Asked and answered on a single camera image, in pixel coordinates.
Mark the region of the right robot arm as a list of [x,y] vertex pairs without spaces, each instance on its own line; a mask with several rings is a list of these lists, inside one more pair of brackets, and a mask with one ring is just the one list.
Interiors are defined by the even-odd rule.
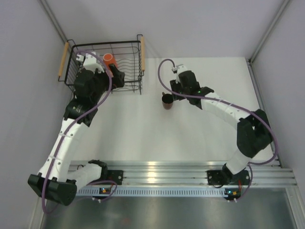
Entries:
[[266,113],[261,109],[249,113],[236,108],[213,89],[201,87],[195,74],[185,66],[175,67],[172,71],[176,74],[176,79],[170,81],[174,100],[183,100],[187,95],[191,105],[216,115],[236,130],[237,150],[223,165],[220,174],[223,184],[234,184],[246,165],[272,142]]

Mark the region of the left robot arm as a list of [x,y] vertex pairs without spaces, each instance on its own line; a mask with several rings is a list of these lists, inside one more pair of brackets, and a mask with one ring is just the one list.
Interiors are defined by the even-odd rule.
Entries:
[[39,172],[28,178],[29,186],[39,197],[68,206],[82,187],[93,181],[104,184],[108,180],[107,164],[100,160],[90,160],[77,171],[68,172],[73,154],[98,111],[96,105],[102,94],[124,86],[125,74],[113,63],[107,68],[111,77],[96,67],[84,66],[77,73],[74,98],[65,109],[53,149]]

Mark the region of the orange mug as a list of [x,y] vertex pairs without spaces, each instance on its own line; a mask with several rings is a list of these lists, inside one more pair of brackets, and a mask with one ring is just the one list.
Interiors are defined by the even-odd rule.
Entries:
[[102,59],[103,59],[103,62],[105,63],[105,65],[107,67],[106,68],[107,70],[111,70],[110,69],[110,64],[113,64],[115,66],[115,68],[118,69],[116,59],[111,53],[104,54]]

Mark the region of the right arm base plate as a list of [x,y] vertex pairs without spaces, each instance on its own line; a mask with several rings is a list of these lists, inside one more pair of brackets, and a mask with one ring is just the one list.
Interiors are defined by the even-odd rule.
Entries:
[[247,170],[230,175],[222,170],[208,170],[207,171],[208,185],[211,186],[226,186],[226,185],[249,185],[250,175]]

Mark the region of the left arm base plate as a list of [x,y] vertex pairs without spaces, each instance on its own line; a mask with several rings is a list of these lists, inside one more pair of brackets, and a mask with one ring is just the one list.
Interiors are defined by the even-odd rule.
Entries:
[[111,181],[115,182],[117,185],[122,185],[123,170],[108,170],[107,172],[103,172],[99,179],[93,180],[89,182],[89,184],[112,185]]

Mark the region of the dark brown mug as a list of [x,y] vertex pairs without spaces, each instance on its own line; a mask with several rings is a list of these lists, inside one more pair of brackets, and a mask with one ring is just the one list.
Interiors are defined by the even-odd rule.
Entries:
[[173,106],[173,96],[171,94],[167,94],[165,92],[162,92],[162,104],[164,109],[170,110]]

